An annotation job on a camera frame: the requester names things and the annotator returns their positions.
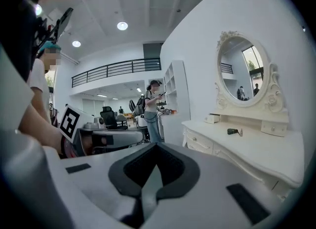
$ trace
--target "jeans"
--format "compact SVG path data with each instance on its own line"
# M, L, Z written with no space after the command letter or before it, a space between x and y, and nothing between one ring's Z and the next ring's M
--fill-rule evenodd
M147 128L150 136L150 142L162 142L159 127L157 113L145 112L144 119L147 123Z

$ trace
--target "black metal railing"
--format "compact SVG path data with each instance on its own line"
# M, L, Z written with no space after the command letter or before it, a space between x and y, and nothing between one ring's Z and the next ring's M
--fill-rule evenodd
M111 76L153 70L161 70L160 58L145 58L111 63L72 77L72 88Z
M226 63L221 63L221 68L223 73L233 74L232 66Z

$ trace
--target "recessed light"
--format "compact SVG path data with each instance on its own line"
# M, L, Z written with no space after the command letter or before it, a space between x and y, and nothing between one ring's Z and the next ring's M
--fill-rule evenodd
M121 31L126 30L127 27L128 27L128 24L125 23L124 21L121 21L121 22L118 23L118 29L121 30Z
M36 14L36 16L39 16L41 14L41 11L42 11L41 6L39 4L36 4L35 5L35 14Z
M73 46L74 46L74 47L80 47L80 46L81 46L80 41L75 40L75 41L73 42Z

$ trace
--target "vanity table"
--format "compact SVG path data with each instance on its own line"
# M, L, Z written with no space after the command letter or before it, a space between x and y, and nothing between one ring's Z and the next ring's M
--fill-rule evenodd
M236 31L222 32L215 59L216 107L204 120L182 122L183 146L231 162L284 200L303 182L304 143L287 129L277 66L257 40Z

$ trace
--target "mirror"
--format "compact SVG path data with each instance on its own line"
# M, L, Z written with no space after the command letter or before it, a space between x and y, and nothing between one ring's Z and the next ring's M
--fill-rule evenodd
M220 60L222 79L232 96L248 101L259 93L264 78L263 62L250 41L229 38L222 45Z

